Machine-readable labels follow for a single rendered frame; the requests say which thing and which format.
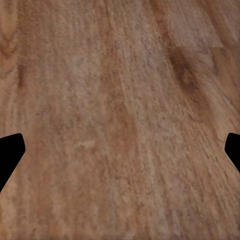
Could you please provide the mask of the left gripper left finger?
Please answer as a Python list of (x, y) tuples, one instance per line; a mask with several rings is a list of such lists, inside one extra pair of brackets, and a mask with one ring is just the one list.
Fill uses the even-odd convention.
[(26, 152), (21, 133), (0, 138), (0, 192)]

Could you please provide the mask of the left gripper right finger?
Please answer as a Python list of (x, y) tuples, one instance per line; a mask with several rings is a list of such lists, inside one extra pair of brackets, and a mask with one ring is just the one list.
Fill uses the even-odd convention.
[(229, 133), (224, 150), (240, 172), (240, 134)]

